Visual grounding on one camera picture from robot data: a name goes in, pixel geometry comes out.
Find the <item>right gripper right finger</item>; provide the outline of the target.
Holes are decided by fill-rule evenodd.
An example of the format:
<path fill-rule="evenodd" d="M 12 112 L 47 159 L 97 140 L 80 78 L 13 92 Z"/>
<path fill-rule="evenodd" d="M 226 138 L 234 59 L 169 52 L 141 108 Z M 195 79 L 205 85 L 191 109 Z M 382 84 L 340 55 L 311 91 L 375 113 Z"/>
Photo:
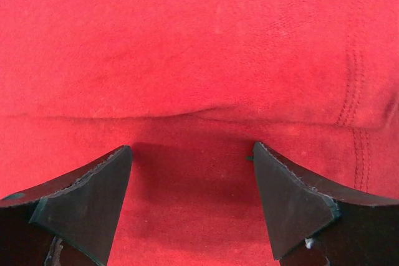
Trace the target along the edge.
<path fill-rule="evenodd" d="M 397 265 L 398 201 L 331 181 L 263 143 L 253 148 L 272 254 L 281 265 Z"/>

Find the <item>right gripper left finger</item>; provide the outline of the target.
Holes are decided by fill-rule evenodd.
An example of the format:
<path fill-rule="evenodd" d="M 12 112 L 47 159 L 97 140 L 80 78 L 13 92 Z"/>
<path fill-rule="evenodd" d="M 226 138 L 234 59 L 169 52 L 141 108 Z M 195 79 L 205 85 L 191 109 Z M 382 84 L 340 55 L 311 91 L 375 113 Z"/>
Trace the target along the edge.
<path fill-rule="evenodd" d="M 1 199 L 1 265 L 107 265 L 132 168 L 120 146 Z"/>

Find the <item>red t shirt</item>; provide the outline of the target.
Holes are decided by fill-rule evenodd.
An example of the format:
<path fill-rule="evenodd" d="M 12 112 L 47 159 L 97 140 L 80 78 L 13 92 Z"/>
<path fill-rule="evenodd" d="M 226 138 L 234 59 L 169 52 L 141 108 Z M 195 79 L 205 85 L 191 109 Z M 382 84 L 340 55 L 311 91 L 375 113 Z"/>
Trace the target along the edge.
<path fill-rule="evenodd" d="M 110 265 L 274 265 L 261 141 L 398 196 L 398 0 L 1 0 L 1 196 L 134 152 Z"/>

